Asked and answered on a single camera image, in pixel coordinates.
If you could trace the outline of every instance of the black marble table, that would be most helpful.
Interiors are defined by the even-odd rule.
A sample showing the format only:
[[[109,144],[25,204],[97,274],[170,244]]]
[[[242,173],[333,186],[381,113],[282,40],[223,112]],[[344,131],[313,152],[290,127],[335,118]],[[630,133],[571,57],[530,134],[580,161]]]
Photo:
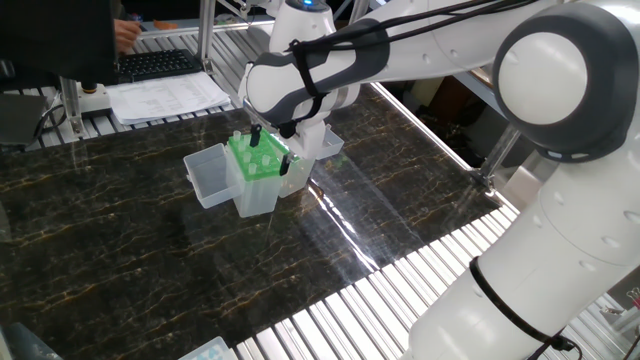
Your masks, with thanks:
[[[202,209],[182,160],[247,131],[242,111],[1,156],[0,325],[21,322],[66,360],[177,359],[496,208],[371,87],[329,123],[342,152],[248,219],[233,202]]]

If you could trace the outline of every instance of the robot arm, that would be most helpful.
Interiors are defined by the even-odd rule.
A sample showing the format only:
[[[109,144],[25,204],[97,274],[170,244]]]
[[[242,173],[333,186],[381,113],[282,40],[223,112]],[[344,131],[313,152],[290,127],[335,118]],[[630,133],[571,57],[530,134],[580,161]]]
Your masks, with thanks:
[[[640,3],[540,0],[388,44],[474,10],[380,30],[385,20],[460,3],[394,0],[334,33],[328,9],[297,1],[280,8],[277,53],[249,66],[241,98],[298,155],[314,158],[324,117],[351,104],[357,84],[443,76],[495,57],[503,112],[540,154],[561,163],[537,201],[413,325],[402,359],[527,359],[546,342],[569,349],[554,334],[640,265]],[[322,36],[351,49],[283,53],[294,37]],[[314,90],[326,95],[291,131],[292,119],[312,110]]]
[[[385,43],[395,36],[433,26],[460,15],[477,12],[485,6],[503,6],[502,1],[476,1],[465,8],[460,0],[394,0],[338,32],[333,27],[331,9],[317,0],[286,0],[280,7],[270,44],[271,53],[261,55],[246,73],[240,97],[246,96],[253,108],[281,131],[288,145],[299,156],[314,158],[324,137],[322,120],[330,111],[351,105],[358,95],[358,84],[441,77],[468,71],[490,63],[506,36],[520,23],[556,0],[510,1],[528,4],[508,11],[470,17],[404,40]],[[451,15],[439,15],[420,21],[374,30],[377,25],[442,8]],[[309,94],[298,62],[292,52],[284,52],[291,41],[323,37],[345,38],[359,31],[370,33],[349,41],[363,46],[354,50],[309,50],[306,62],[318,92],[326,94],[319,108]],[[265,84],[278,84],[265,91]],[[303,122],[292,121],[317,113]]]

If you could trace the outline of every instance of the metal slat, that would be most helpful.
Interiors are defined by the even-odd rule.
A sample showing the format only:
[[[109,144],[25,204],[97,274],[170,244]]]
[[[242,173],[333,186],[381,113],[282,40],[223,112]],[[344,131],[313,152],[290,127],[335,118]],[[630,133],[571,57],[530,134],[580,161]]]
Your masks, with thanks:
[[[226,32],[216,32],[213,36],[217,36],[220,39],[220,42],[227,48],[227,50],[233,55],[233,57],[238,61],[238,64],[242,66],[242,70],[244,73],[244,67],[247,65],[249,61],[255,60],[255,57],[249,57],[247,53],[249,49],[246,48],[245,51],[241,49],[244,46],[242,43],[234,42],[231,40],[229,35]]]
[[[173,44],[171,44],[171,42],[169,41],[169,38],[167,38],[166,36],[159,36],[159,37],[155,38],[155,40],[158,43],[158,46],[160,46],[160,49],[162,49],[162,50],[174,50],[174,49],[176,49],[176,47],[173,46]]]
[[[326,298],[325,304],[362,359],[383,359],[379,348],[381,345],[374,343],[338,294]]]
[[[209,113],[206,110],[198,110],[196,111],[196,117],[207,116]]]
[[[260,53],[263,52],[268,52],[269,51],[269,44],[265,41],[260,41],[260,39],[258,39],[253,32],[254,31],[259,31],[258,29],[255,28],[248,28],[246,30],[240,30],[241,34],[245,37],[245,39],[247,39],[247,41],[255,47],[256,50],[259,50]]]
[[[293,324],[304,343],[316,359],[337,359],[333,349],[326,342],[320,330],[306,310],[293,315]]]
[[[247,351],[251,355],[252,359],[265,360],[264,356],[262,355],[262,352],[260,351],[260,348],[256,344],[255,340],[253,340],[253,338],[247,339],[247,341],[244,342],[244,345],[247,347]]]
[[[142,44],[141,39],[136,40],[136,42],[133,44],[133,52],[135,52],[136,54],[148,52],[147,48]]]
[[[369,275],[367,280],[369,280],[369,283],[373,286],[378,295],[384,299],[387,306],[389,306],[398,316],[398,319],[404,324],[405,328],[410,329],[411,325],[416,321],[416,316],[395,292],[395,290],[393,290],[382,274],[375,273],[373,275]]]
[[[238,350],[238,354],[240,355],[242,360],[254,360],[253,356],[251,356],[251,353],[249,352],[249,348],[245,343],[238,344],[236,349]]]
[[[242,79],[242,75],[244,74],[244,68],[242,68],[240,64],[235,63],[233,56],[227,52],[215,36],[212,38],[209,54],[218,65],[222,74],[233,86],[233,89],[238,91],[240,79]]]
[[[396,291],[396,293],[400,296],[400,298],[409,306],[411,312],[415,316],[415,321],[422,315],[425,311],[427,311],[427,304],[420,299],[418,294],[411,288],[411,286],[405,281],[405,279],[400,275],[398,270],[391,265],[387,265],[382,268],[381,274],[385,277],[385,279],[389,282],[389,285]]]
[[[407,255],[408,263],[415,269],[416,273],[422,277],[422,279],[429,284],[429,287],[434,290],[437,296],[442,295],[447,290],[445,280],[438,275],[429,264],[417,252],[413,252]]]
[[[607,346],[598,339],[579,319],[573,319],[569,322],[564,332],[571,335],[582,348],[582,351],[588,353],[593,359],[617,359]]]
[[[98,132],[93,127],[93,123],[91,122],[91,120],[83,119],[82,122],[84,123],[84,128],[85,130],[87,130],[87,135],[90,139],[98,137]]]
[[[578,316],[578,318],[600,338],[600,341],[611,349],[611,352],[624,354],[624,349],[628,349],[631,344],[628,341],[625,341],[626,339],[623,340],[621,336],[612,334],[609,330],[608,324],[605,325],[598,321],[597,317],[606,323],[606,320],[604,320],[604,318],[602,318],[602,314],[600,314],[600,309],[601,308],[598,305],[591,304],[587,307],[586,311],[583,311]]]
[[[502,226],[505,230],[511,226],[511,221],[507,220],[507,218],[502,214],[500,210],[494,210],[489,213],[496,221]]]
[[[462,246],[460,246],[460,244],[458,244],[453,239],[453,237],[451,237],[450,235],[446,235],[442,239],[440,239],[440,243],[445,248],[447,248],[447,250],[449,250],[449,253],[451,253],[456,258],[456,260],[458,260],[460,265],[465,268],[469,267],[469,263],[471,262],[471,255],[469,255],[462,248]]]
[[[126,126],[129,126],[131,128],[131,130],[144,129],[146,127],[149,127],[149,125],[146,122],[142,122],[142,123],[135,124],[135,125],[125,125],[125,127]]]
[[[573,340],[579,347],[582,349],[582,359],[583,360],[617,360],[611,359],[609,357],[603,356],[603,354],[598,353],[593,347],[591,347],[588,343],[584,341],[582,337],[580,337],[571,326],[567,326],[563,331],[562,335],[567,337],[568,339]],[[578,359],[579,354],[577,350],[572,350],[570,352],[563,352],[567,358],[569,359]]]
[[[491,216],[483,216],[480,218],[480,221],[487,225],[487,227],[491,231],[493,231],[493,233],[496,234],[498,238],[502,236],[502,234],[504,234],[504,229],[500,225],[498,225],[498,223]]]
[[[487,225],[480,219],[464,226],[462,231],[473,239],[483,251],[486,251],[491,244],[498,240],[498,235],[489,230]]]
[[[197,51],[197,42],[193,37],[183,36],[181,39],[190,49],[192,49],[192,52]],[[237,92],[238,86],[240,85],[240,78],[231,69],[231,66],[220,56],[220,53],[213,46],[213,42],[212,46],[209,48],[209,55],[211,56],[217,70],[214,78],[218,85],[220,85],[220,87],[227,93],[229,91]]]
[[[116,129],[113,127],[113,125],[111,125],[111,122],[106,116],[99,116],[97,118],[93,118],[92,120],[93,125],[95,125],[100,135],[109,135],[116,132]]]
[[[351,309],[351,312],[356,315],[356,318],[369,333],[369,336],[379,344],[379,349],[382,349],[384,356],[389,359],[397,359],[402,356],[404,352],[402,344],[391,336],[389,330],[371,311],[358,291],[353,286],[349,286],[341,291],[341,295],[343,301]]]
[[[447,250],[446,247],[439,241],[436,240],[429,244],[429,247],[434,251],[436,256],[438,256],[444,264],[456,274],[456,277],[462,275],[464,272],[464,267],[460,264],[460,262]]]
[[[400,275],[411,286],[413,291],[420,297],[423,303],[431,306],[437,299],[435,289],[431,288],[428,283],[415,271],[407,259],[400,259],[394,264]]]
[[[312,360],[311,351],[302,340],[302,337],[293,326],[291,320],[287,319],[274,326],[276,334],[282,339],[290,354],[294,354],[294,358],[302,360]]]
[[[309,313],[339,358],[358,359],[360,357],[347,335],[342,331],[322,301],[309,307]]]
[[[500,212],[509,220],[509,222],[513,223],[518,218],[518,214],[509,208],[509,206],[501,206]]]
[[[142,43],[147,47],[149,51],[162,51],[160,45],[156,42],[155,38],[144,38],[142,39]]]
[[[244,74],[244,64],[240,63],[240,60],[234,56],[233,52],[216,34],[213,34],[211,44],[214,50],[216,50],[227,65],[229,65],[229,68],[238,76],[238,78],[242,79],[242,75]]]
[[[268,359],[290,359],[273,330],[267,329],[258,333],[256,339]]]
[[[249,45],[251,50],[253,50],[253,52],[258,54],[258,56],[268,50],[264,46],[261,46],[261,44],[259,44],[259,41],[256,41],[255,37],[250,35],[249,32],[247,32],[247,30],[238,30],[238,31],[235,31],[235,34],[239,38],[242,38]]]
[[[462,232],[462,230],[455,230],[450,234],[450,236],[462,246],[471,258],[482,255],[482,249],[475,242],[471,241],[470,238]]]
[[[260,55],[260,53],[258,53],[253,47],[251,47],[247,40],[240,35],[239,31],[229,31],[226,32],[225,35],[227,35],[231,39],[231,41],[233,41],[233,43],[236,44],[238,48],[240,48],[240,50],[248,59],[253,61]]]
[[[44,93],[41,94],[38,89],[25,89],[25,90],[22,90],[22,95],[44,96]],[[60,118],[62,117],[62,113],[63,113],[62,109],[54,111],[54,113],[52,114],[54,121],[56,122],[60,121]],[[45,119],[44,121],[45,127],[53,126],[53,123],[51,121],[52,116],[48,116]],[[58,135],[58,132],[56,131],[56,129],[43,130],[41,139],[45,147],[57,146],[57,145],[63,144],[62,138]]]
[[[367,304],[369,310],[374,313],[382,326],[391,334],[400,348],[403,351],[407,350],[409,344],[409,326],[399,320],[401,315],[395,312],[397,309],[389,308],[385,300],[380,297],[367,279],[357,281],[353,288],[364,300],[365,304]]]
[[[445,265],[433,252],[433,249],[429,245],[418,250],[419,254],[424,258],[424,261],[429,264],[439,275],[440,278],[447,284],[447,286],[453,284],[457,276],[453,274],[453,271]]]
[[[169,116],[165,120],[167,120],[167,122],[176,122],[176,121],[180,121],[180,118],[178,118],[177,116]]]
[[[116,132],[126,132],[126,131],[131,130],[130,126],[122,125],[120,123],[120,121],[118,120],[118,117],[113,113],[110,114],[110,115],[107,115],[107,119],[109,119],[109,122],[111,123],[113,128],[116,129]]]

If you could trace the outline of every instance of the stack of papers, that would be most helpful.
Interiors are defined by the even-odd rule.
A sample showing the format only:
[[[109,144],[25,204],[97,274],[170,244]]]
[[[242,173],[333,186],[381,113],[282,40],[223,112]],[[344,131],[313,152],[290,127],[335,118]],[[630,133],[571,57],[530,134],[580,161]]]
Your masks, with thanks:
[[[229,104],[229,95],[204,72],[109,86],[107,93],[123,125]]]

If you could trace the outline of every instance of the computer keyboard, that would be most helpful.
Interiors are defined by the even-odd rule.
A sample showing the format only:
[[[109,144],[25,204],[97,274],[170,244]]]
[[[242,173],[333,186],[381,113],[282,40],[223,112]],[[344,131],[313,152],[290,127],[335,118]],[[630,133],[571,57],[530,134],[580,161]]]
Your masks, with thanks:
[[[118,59],[119,82],[136,82],[202,71],[188,50],[165,50],[125,55]]]

